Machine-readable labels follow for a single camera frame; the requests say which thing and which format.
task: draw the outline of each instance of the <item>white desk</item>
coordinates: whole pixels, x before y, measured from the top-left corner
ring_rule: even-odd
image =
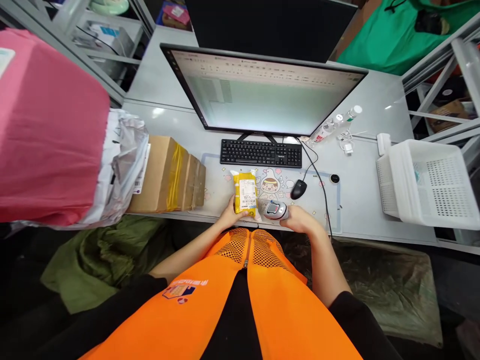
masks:
[[[203,153],[218,154],[222,138],[236,139],[239,136],[231,132],[205,131],[197,114],[190,109],[170,109],[136,101],[126,101],[123,108],[140,116],[151,135],[173,137],[198,159],[201,159]],[[262,136],[250,136],[248,140],[250,139],[266,140]],[[376,168],[376,160],[379,156],[375,141],[356,140],[352,157],[345,156],[336,141],[318,145],[315,150],[319,155],[317,162],[319,171],[348,174],[341,179],[342,236],[422,245],[437,243],[433,228],[403,223],[382,212]],[[309,164],[309,159],[304,155],[303,169],[306,169]],[[323,202],[324,200],[315,198],[311,201]],[[158,216],[201,222],[215,221],[212,217],[202,217],[187,212],[172,212],[158,214]],[[260,227],[285,230],[271,225],[260,225]]]
[[[193,32],[157,26],[126,99],[170,109],[177,107],[193,109],[160,50],[160,43],[198,46]],[[328,65],[355,69],[354,66],[331,61]],[[362,136],[372,139],[375,139],[378,133],[388,133],[392,141],[397,143],[413,138],[400,76],[370,70],[365,79],[333,113],[344,114],[354,105],[362,106],[363,113],[353,122],[351,127],[353,133],[367,131]]]

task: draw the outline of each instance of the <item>orange safety vest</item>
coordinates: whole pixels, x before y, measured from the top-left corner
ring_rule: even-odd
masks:
[[[244,267],[264,359],[362,358],[277,240],[236,228],[82,359],[200,359]]]

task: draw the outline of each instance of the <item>black monitor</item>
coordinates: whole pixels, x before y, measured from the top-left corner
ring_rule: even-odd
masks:
[[[198,47],[160,48],[207,130],[310,136],[368,73]]]
[[[187,0],[198,46],[326,63],[356,5],[336,0]]]

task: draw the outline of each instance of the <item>pink bag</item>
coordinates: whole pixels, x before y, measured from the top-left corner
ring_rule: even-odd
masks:
[[[0,31],[0,222],[68,226],[86,214],[109,109],[100,83],[53,47]]]

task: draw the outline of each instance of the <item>plastic bottle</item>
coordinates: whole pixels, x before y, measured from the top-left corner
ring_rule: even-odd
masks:
[[[327,136],[335,132],[340,125],[344,123],[344,117],[340,114],[335,115],[334,118],[326,120],[308,139],[306,142],[311,148],[320,143]]]
[[[359,105],[355,105],[352,107],[345,115],[343,115],[343,118],[346,119],[341,126],[340,126],[340,133],[343,133],[350,129],[350,125],[352,125],[352,120],[355,119],[358,115],[362,113],[363,109]]]

